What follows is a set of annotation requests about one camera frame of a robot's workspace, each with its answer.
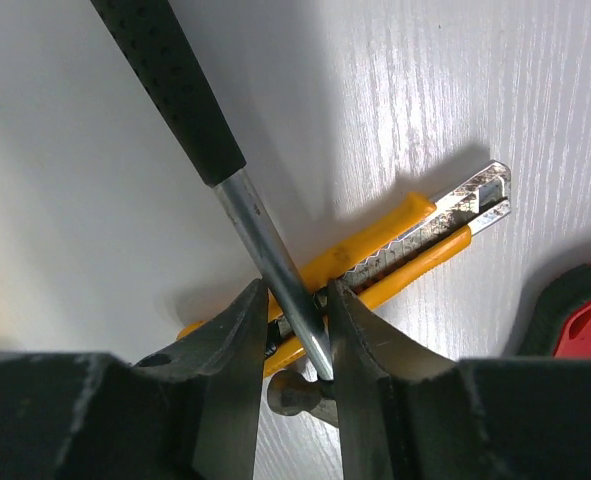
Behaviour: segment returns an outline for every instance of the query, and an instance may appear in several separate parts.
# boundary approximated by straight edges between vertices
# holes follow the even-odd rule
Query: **white surface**
[[[418,341],[499,354],[591,260],[591,1],[173,5],[299,264],[410,188],[512,168],[510,220],[381,309]],[[0,0],[0,349],[135,360],[253,275],[90,2]],[[339,478],[337,432],[263,405],[256,465]]]

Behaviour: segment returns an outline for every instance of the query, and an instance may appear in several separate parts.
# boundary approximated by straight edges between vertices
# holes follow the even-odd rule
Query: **grip dimple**
[[[246,161],[166,0],[91,0],[204,183]]]

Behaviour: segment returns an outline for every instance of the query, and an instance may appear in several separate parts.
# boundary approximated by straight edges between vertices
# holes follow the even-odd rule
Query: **red and black object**
[[[591,358],[591,263],[544,289],[517,354]]]

